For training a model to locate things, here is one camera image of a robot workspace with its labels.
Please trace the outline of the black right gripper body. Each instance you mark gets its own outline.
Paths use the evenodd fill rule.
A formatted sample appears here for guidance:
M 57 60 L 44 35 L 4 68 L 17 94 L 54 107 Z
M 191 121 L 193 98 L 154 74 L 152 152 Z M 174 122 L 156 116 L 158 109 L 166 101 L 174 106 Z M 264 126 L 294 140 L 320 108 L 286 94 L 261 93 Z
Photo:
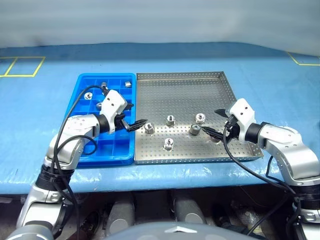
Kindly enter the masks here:
M 238 125 L 238 120 L 234 115 L 231 115 L 225 122 L 224 127 L 226 128 L 226 140 L 230 141 L 231 139 L 239 139 L 240 126 Z

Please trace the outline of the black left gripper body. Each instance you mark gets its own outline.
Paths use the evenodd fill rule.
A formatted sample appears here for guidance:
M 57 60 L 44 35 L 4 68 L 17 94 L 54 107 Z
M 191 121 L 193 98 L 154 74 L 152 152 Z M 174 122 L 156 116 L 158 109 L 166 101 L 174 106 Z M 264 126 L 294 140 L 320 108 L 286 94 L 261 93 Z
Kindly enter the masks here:
M 117 114 L 114 118 L 115 131 L 125 129 L 127 132 L 130 132 L 131 126 L 125 121 L 125 114 Z

